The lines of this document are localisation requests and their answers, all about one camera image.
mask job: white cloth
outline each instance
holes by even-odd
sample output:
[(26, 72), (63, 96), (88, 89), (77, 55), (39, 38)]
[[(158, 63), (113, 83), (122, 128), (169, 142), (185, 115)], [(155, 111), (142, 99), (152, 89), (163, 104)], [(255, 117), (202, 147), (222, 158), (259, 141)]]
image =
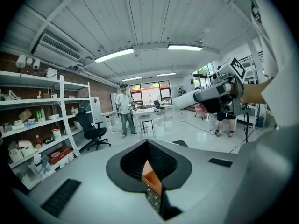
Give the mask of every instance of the white cloth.
[(116, 104), (121, 105), (121, 114), (130, 113), (129, 104), (131, 104), (132, 102), (133, 102), (132, 97), (127, 93), (125, 95), (120, 93), (116, 99)]
[(254, 0), (252, 21), (260, 36), (264, 73), (275, 77), (262, 92), (279, 126), (299, 123), (298, 47), (281, 14), (269, 0)]

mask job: black office chair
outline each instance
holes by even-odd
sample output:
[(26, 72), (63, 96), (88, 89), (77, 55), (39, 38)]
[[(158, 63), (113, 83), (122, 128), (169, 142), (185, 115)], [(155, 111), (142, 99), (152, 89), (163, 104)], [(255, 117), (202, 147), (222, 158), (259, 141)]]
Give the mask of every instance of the black office chair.
[(157, 112), (157, 111), (162, 111), (162, 110), (165, 110), (165, 107), (161, 107), (161, 105), (160, 105), (160, 102), (158, 101), (158, 100), (154, 100), (154, 104), (155, 104), (155, 106), (156, 106), (156, 110), (155, 110), (155, 112)]
[(100, 128), (100, 123), (98, 122), (98, 128), (94, 128), (92, 124), (89, 122), (88, 114), (86, 114), (86, 110), (83, 108), (80, 108), (78, 110), (78, 114), (76, 115), (76, 118), (78, 119), (80, 125), (84, 129), (84, 137), (88, 140), (93, 140), (88, 144), (87, 150), (93, 146), (97, 146), (96, 150), (98, 150), (100, 144), (108, 144), (111, 146), (111, 144), (106, 143), (104, 141), (108, 141), (108, 139), (100, 140), (100, 138), (106, 133), (106, 128)]

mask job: red box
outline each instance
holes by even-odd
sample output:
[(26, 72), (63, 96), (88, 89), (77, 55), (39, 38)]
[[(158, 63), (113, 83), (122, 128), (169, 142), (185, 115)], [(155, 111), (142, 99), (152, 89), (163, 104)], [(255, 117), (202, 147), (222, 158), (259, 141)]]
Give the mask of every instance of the red box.
[[(51, 154), (55, 153), (55, 152), (60, 152), (60, 155), (58, 155), (55, 158), (51, 158)], [(65, 147), (62, 146), (61, 148), (57, 149), (56, 151), (54, 151), (53, 153), (50, 153), (48, 155), (49, 157), (49, 162), (54, 165), (55, 163), (57, 163), (58, 161), (62, 160), (66, 155), (68, 155), (69, 153), (72, 152), (72, 149), (70, 147)]]

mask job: shoe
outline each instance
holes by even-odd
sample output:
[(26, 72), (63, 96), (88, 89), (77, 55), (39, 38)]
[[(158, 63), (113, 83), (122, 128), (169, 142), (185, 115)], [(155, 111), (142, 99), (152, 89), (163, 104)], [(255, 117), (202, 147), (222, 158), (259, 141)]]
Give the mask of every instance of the shoe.
[(217, 137), (219, 137), (219, 136), (220, 136), (219, 130), (216, 129), (215, 132), (214, 132), (214, 134), (215, 134)]

